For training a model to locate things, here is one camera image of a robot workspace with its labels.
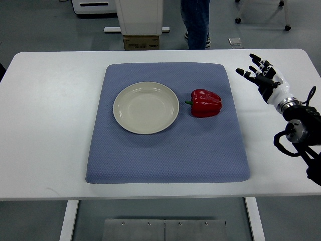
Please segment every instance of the jeans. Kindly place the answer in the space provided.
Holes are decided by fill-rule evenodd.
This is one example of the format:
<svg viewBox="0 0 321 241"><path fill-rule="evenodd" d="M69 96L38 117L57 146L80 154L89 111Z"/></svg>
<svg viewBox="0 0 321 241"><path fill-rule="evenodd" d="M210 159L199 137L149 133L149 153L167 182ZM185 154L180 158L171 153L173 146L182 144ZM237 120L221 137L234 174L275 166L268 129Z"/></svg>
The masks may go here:
<svg viewBox="0 0 321 241"><path fill-rule="evenodd" d="M189 49L205 49L209 35L210 0L181 0L181 15Z"/></svg>

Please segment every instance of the ceramic plate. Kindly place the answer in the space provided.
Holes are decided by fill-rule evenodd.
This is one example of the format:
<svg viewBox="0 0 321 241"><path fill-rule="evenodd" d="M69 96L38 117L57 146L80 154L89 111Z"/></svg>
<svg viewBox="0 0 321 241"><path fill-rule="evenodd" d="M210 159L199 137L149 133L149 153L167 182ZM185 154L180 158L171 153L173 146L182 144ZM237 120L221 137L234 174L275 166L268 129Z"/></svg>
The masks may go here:
<svg viewBox="0 0 321 241"><path fill-rule="evenodd" d="M153 134L169 127L179 112L179 100L165 85L140 82L125 88L115 99L116 121L137 134Z"/></svg>

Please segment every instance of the cardboard box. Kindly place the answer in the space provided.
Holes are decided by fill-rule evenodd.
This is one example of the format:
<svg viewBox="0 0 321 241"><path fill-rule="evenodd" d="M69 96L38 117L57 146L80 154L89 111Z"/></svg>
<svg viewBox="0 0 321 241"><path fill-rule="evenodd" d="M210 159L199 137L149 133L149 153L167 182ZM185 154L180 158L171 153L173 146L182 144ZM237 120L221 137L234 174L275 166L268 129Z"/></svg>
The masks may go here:
<svg viewBox="0 0 321 241"><path fill-rule="evenodd" d="M125 50L159 50L159 36L124 36Z"/></svg>

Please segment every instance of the shoe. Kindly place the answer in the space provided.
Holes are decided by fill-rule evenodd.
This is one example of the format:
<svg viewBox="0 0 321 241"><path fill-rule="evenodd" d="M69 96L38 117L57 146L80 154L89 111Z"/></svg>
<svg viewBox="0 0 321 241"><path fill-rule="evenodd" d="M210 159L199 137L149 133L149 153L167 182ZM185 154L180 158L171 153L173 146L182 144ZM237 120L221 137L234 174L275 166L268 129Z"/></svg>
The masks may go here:
<svg viewBox="0 0 321 241"><path fill-rule="evenodd" d="M186 32L184 38L187 40L189 39L189 34ZM205 44L205 48L209 48L211 46L211 37L208 36Z"/></svg>

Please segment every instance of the white table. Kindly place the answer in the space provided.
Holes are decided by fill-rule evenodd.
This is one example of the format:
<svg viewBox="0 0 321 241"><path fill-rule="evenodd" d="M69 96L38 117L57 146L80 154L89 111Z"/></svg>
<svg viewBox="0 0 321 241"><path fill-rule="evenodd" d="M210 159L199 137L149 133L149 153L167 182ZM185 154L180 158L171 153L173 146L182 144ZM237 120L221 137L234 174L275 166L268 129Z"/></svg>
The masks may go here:
<svg viewBox="0 0 321 241"><path fill-rule="evenodd" d="M0 200L317 195L302 158L273 145L287 122L236 68L250 53L277 66L292 93L321 110L321 81L299 49L19 53L0 84ZM88 184L86 166L105 70L130 62L207 62L228 74L251 177L240 183ZM287 148L294 148L284 138Z"/></svg>

